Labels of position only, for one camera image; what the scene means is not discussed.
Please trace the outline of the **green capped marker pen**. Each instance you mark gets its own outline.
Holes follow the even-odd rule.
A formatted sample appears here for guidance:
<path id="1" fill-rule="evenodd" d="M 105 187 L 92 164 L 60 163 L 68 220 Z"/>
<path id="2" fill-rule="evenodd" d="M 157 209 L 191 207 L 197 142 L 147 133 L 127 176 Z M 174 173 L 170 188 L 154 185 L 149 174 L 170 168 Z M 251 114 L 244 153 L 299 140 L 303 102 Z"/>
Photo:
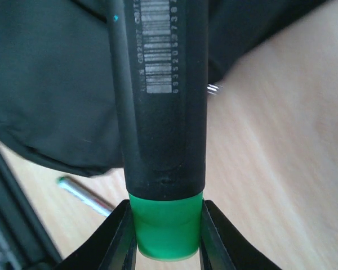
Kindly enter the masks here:
<path id="1" fill-rule="evenodd" d="M 70 176 L 62 176 L 56 180 L 56 183 L 62 189 L 68 191 L 76 198 L 81 200 L 84 204 L 91 207 L 94 211 L 101 214 L 104 217 L 110 216 L 114 210 L 114 206 L 105 201 L 98 194 L 91 191 L 86 186 L 82 185 L 76 179 Z"/>

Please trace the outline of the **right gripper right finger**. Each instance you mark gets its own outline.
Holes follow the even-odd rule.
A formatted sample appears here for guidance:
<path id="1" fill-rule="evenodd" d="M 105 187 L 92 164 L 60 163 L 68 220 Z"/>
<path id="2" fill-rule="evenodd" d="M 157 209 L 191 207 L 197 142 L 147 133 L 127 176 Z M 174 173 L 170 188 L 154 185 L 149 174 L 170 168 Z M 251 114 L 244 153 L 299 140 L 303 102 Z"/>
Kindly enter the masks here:
<path id="1" fill-rule="evenodd" d="M 246 240 L 211 200 L 204 200 L 202 205 L 199 256 L 204 270 L 280 270 Z"/>

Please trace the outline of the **green black highlighter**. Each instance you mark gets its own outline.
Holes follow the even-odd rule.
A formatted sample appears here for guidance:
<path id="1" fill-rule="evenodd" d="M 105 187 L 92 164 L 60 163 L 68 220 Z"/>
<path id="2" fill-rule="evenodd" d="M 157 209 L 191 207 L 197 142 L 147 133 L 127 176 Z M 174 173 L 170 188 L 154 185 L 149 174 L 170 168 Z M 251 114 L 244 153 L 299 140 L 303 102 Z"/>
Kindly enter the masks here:
<path id="1" fill-rule="evenodd" d="M 124 175 L 140 252 L 199 248 L 206 170 L 207 1 L 108 1 Z"/>

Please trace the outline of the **black student bag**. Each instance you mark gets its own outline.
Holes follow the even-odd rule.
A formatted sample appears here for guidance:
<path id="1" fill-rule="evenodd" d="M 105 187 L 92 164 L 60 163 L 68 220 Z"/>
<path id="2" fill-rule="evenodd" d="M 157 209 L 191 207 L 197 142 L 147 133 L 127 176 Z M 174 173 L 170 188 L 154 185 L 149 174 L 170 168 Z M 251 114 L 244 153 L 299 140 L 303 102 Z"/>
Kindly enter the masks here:
<path id="1" fill-rule="evenodd" d="M 164 1 L 208 34 L 210 83 L 321 1 Z M 0 1 L 0 141 L 54 170 L 93 177 L 123 165 L 107 1 Z"/>

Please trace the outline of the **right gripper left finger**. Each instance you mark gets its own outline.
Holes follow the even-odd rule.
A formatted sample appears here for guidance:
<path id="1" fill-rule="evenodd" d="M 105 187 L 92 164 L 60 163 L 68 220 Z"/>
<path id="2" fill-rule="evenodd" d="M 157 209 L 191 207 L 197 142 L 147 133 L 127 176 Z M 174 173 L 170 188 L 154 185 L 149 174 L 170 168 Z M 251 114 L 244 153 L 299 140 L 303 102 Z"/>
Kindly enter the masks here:
<path id="1" fill-rule="evenodd" d="M 131 270 L 137 241 L 128 200 L 123 200 L 92 236 L 58 264 L 57 270 Z"/>

